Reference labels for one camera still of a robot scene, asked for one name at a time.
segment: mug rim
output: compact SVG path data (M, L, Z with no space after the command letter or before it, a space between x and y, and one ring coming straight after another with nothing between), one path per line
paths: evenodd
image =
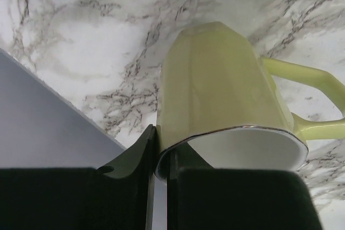
M162 181L162 182L166 182L166 178L167 176L164 175L162 173L162 171L164 171L163 167L162 167L162 162L164 161L164 158L166 156L166 154L171 151L172 149L176 148L177 146L184 144L190 140L194 140L196 138L202 137L202 136L206 136L206 135L211 135L214 133L218 133L218 132L222 132L222 131L235 131L235 130L251 130L251 129L257 129L257 130L263 130L263 131L270 131L270 132L275 132L278 134L281 134L285 137L288 137L290 140L292 140L294 143L296 143L297 145L300 145L301 147L305 148L305 155L304 155L304 159L303 161L305 161L308 153L309 153L309 148L307 146L307 144L305 142L303 142L302 140L300 140L298 137L296 137L293 133L291 133L290 131L287 130L283 130L283 129L278 129L278 128L270 128L270 127L263 127L263 126L252 126L252 125L245 125L245 126L236 126L236 127L231 127L231 128L225 128L225 129L219 129L219 130L214 130L214 131L209 131L207 133L202 133L202 134L197 134L197 135L193 135L190 136L188 138L183 139L182 141L171 145L170 147L164 149L163 151L161 151L158 155L158 160L157 160L157 165L155 168L155 175L156 177ZM296 166L295 170L298 170L299 168L302 167L302 165L304 164L304 162L301 162L298 166Z

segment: gray panel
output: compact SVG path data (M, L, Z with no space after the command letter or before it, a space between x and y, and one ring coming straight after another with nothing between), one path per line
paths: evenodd
M98 168L123 152L0 49L0 168ZM167 188L156 179L153 230L166 229Z

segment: white marble surface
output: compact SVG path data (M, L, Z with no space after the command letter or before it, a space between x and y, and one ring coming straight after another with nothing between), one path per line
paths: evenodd
M155 123L164 56L184 27L219 20L261 55L345 83L345 0L0 0L0 47L128 147ZM320 92L277 79L291 111L340 112ZM325 229L345 225L345 141L310 141L299 174Z

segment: ceramic mug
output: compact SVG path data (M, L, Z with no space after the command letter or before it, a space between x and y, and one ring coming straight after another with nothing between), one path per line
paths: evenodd
M156 175L169 150L188 142L214 168L296 170L306 140L345 138L345 119L307 121L291 113L272 75L315 87L345 116L345 86L326 71L259 58L220 22L183 30L161 72Z

